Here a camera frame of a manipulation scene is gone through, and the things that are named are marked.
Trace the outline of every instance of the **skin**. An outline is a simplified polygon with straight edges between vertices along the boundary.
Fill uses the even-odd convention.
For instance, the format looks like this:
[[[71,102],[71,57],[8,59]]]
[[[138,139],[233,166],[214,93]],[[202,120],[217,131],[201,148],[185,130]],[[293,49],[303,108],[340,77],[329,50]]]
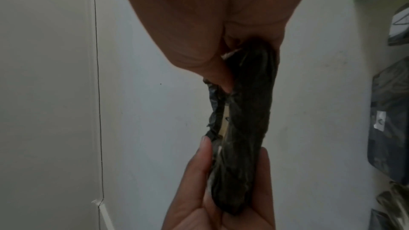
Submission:
[[[301,0],[129,1],[172,64],[231,92],[233,77],[221,55],[251,37],[262,38],[279,53],[285,26]]]
[[[186,167],[162,230],[275,230],[267,150],[260,150],[251,204],[238,216],[223,213],[206,191],[211,157],[211,141],[204,137]]]

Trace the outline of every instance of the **gray surface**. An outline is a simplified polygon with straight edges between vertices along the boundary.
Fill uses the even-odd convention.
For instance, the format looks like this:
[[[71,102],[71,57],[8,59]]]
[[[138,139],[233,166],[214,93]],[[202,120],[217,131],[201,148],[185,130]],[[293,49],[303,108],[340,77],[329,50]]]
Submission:
[[[116,230],[159,229],[211,113],[201,78],[172,67],[127,0],[96,0],[104,191]],[[388,179],[367,162],[372,76],[408,0],[303,0],[281,50],[264,146],[278,229],[361,230]]]
[[[0,6],[0,229],[97,229],[91,0]]]

